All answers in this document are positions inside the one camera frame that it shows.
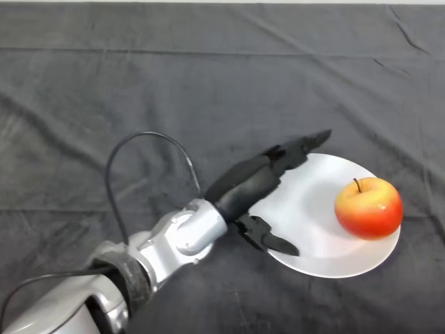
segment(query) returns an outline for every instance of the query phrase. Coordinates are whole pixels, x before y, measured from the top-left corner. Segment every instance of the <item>black wire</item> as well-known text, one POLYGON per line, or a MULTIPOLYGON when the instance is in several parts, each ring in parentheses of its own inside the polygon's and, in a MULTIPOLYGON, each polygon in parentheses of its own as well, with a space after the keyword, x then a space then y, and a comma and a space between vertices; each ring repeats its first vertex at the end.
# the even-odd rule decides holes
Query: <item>black wire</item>
POLYGON ((73 276, 91 276, 91 275, 99 275, 102 273, 106 273, 107 271, 110 271, 111 269, 108 267, 104 268, 98 268, 98 269, 86 269, 86 270, 78 270, 78 271, 62 271, 60 273, 46 273, 44 275, 36 276, 33 278, 28 278, 27 280, 24 280, 18 286, 16 286, 14 289, 12 289, 7 295, 5 300, 3 301, 3 305, 1 306, 1 312, 0 312, 0 333, 3 332, 3 321, 5 319, 6 314, 6 308, 8 307, 8 304, 12 297, 19 291, 21 288, 27 286, 28 284, 39 282, 41 280, 48 280, 48 279, 54 279, 54 278, 66 278, 66 277, 73 277, 73 276))
MULTIPOLYGON (((116 154, 118 153, 119 149, 128 141, 131 139, 138 137, 138 136, 158 136, 161 138, 166 139, 167 141, 170 141, 172 144, 176 145, 181 153, 186 158, 188 168, 190 170, 190 173, 192 175, 193 181, 195 183, 196 189, 198 190, 199 195, 201 196, 201 186, 197 179, 195 167, 193 166, 193 162, 191 161, 191 158, 187 154, 187 151, 179 144, 175 139, 167 136, 166 134, 161 134, 159 132, 152 132, 152 131, 143 131, 143 132, 136 132, 134 134, 130 134, 129 136, 122 139, 111 151, 110 156, 108 157, 108 161, 106 162, 105 167, 105 187, 106 187, 106 194, 108 196, 108 200, 110 201, 111 208, 113 209, 113 213, 116 217, 116 221, 118 221, 119 229, 122 234, 122 238, 124 240, 124 243, 126 245, 129 244, 129 236, 127 229, 125 228, 125 224, 122 220, 122 217, 120 215, 120 211, 118 209, 118 206, 116 205, 116 201, 113 195, 113 191, 111 190, 110 185, 110 174, 111 174, 111 165, 113 164, 114 158, 116 154)), ((3 321, 6 314, 6 308, 8 307, 8 304, 11 300, 11 298, 19 291, 21 288, 27 286, 28 284, 39 282, 41 280, 46 279, 54 279, 54 278, 67 278, 67 277, 74 277, 74 276, 90 276, 90 275, 98 275, 102 273, 106 273, 109 271, 110 268, 99 268, 99 269, 87 269, 87 270, 80 270, 80 271, 65 271, 60 273, 46 273, 45 275, 40 275, 34 278, 29 278, 27 280, 24 280, 21 282, 18 286, 16 286, 14 289, 12 289, 9 294, 6 295, 5 300, 3 301, 3 305, 1 306, 1 312, 0 312, 0 333, 3 332, 3 321)))
POLYGON ((122 239, 124 241, 124 244, 126 244, 127 246, 129 245, 129 235, 128 235, 127 228, 125 227, 124 221, 122 220, 122 216, 120 214, 118 206, 116 204, 116 201, 115 201, 115 198, 114 198, 114 195, 113 195, 113 191, 111 190, 110 173, 111 173, 111 165, 112 165, 112 163, 114 161, 114 158, 115 158, 116 154, 119 152, 120 148, 125 143, 130 141, 131 139, 133 139, 135 137, 139 137, 139 136, 158 136, 158 137, 164 138, 167 141, 170 141, 172 144, 176 145, 179 148, 179 150, 181 151, 181 153, 184 155, 184 157, 186 158, 186 161, 187 161, 187 164, 188 164, 188 168, 189 168, 190 173, 192 175, 192 178, 193 178, 193 181, 195 183, 196 189, 198 190, 198 193, 201 196, 201 186, 200 186, 199 181, 197 180, 195 168, 193 167, 193 162, 191 161, 191 159, 190 159, 189 155, 187 154, 187 152, 185 151, 185 149, 175 139, 167 136, 166 134, 161 134, 159 132, 153 132, 153 131, 136 132, 136 133, 130 134, 129 136, 127 136, 124 139, 122 139, 113 148, 113 150, 110 153, 110 156, 108 157, 108 161, 106 162, 104 177, 105 177, 106 194, 108 196, 108 200, 110 201, 111 209, 113 210, 113 213, 114 213, 114 216, 116 218, 116 221, 118 222, 120 233, 122 235, 122 239))

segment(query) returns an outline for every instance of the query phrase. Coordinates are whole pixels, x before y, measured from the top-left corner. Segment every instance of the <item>robotic hand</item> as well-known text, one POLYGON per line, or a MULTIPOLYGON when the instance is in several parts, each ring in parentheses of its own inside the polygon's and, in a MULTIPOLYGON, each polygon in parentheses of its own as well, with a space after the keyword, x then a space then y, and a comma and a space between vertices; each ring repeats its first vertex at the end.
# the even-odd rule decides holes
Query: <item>robotic hand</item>
MULTIPOLYGON (((131 316, 169 276, 186 264, 197 264, 209 254, 213 242, 226 233, 228 223, 238 226, 241 235, 260 250, 273 249, 298 256, 293 244, 274 236, 269 224, 260 217, 250 216, 248 210, 272 193, 284 172, 303 164, 307 154, 328 140, 330 134, 327 130, 303 136, 242 161, 217 180, 203 198, 192 200, 180 212, 165 215, 153 230, 124 238, 123 244, 102 244, 92 256, 90 268, 102 270, 103 274, 66 279, 5 333, 123 333, 131 316)), ((127 137, 126 141, 137 135, 127 137)), ((176 143, 170 137, 157 135, 176 143)), ((116 213, 112 196, 111 200, 116 213)))

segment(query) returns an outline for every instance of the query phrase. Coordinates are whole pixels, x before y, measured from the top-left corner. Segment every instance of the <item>apple stem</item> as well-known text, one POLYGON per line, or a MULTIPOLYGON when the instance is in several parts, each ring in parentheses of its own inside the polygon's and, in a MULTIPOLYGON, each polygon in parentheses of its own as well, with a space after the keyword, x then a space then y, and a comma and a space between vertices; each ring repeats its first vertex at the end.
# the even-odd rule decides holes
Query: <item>apple stem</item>
POLYGON ((357 183, 357 188, 359 189, 359 193, 362 192, 362 188, 360 188, 360 183, 357 181, 356 178, 354 178, 355 183, 357 183))

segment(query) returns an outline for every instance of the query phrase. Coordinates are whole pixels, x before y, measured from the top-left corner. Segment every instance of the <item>table surface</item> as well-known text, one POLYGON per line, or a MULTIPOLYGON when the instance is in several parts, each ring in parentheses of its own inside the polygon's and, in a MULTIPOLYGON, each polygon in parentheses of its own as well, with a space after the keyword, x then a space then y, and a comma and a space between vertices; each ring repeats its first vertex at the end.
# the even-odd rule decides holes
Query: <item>table surface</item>
MULTIPOLYGON (((425 6, 0 4, 0 299, 120 240, 102 173, 123 136, 174 137, 206 188, 270 145, 332 128, 319 152, 403 197, 389 259, 313 278, 230 232, 130 333, 443 333, 443 22, 445 8, 425 6)), ((157 139, 120 153, 113 188, 131 232, 195 196, 157 139)), ((52 286, 18 294, 8 321, 52 286)))

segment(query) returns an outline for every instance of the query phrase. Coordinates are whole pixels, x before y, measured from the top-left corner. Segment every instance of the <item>gray tablecloth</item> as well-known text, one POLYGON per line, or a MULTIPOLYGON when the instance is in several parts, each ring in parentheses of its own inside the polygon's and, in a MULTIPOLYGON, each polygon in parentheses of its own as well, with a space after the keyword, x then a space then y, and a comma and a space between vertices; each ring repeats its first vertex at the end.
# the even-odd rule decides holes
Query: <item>gray tablecloth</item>
MULTIPOLYGON (((400 189, 390 258, 313 278, 229 233, 130 333, 443 333, 444 22, 445 8, 420 6, 0 4, 1 295, 120 240, 102 173, 128 133, 180 141, 205 188, 244 157, 330 127, 319 152, 400 189)), ((113 179, 131 232, 195 195, 157 139, 123 150, 113 179)), ((9 321, 53 285, 17 295, 9 321)))

